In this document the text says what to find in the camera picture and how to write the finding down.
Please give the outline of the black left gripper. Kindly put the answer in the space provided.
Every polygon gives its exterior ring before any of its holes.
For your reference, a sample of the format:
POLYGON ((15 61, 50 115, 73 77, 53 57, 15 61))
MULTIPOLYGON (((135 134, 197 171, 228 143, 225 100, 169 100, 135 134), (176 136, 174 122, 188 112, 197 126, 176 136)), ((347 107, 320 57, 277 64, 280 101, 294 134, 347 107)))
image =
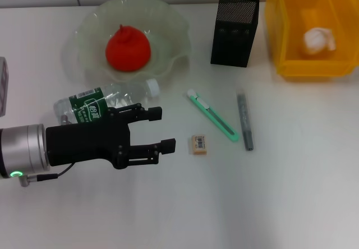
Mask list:
POLYGON ((104 159, 115 169, 156 165, 160 154, 175 152, 176 140, 132 146, 128 122, 161 119, 161 107, 145 109, 141 103, 136 103, 120 108, 109 107, 108 113, 94 122, 48 127, 45 136, 49 164, 55 167, 104 159))

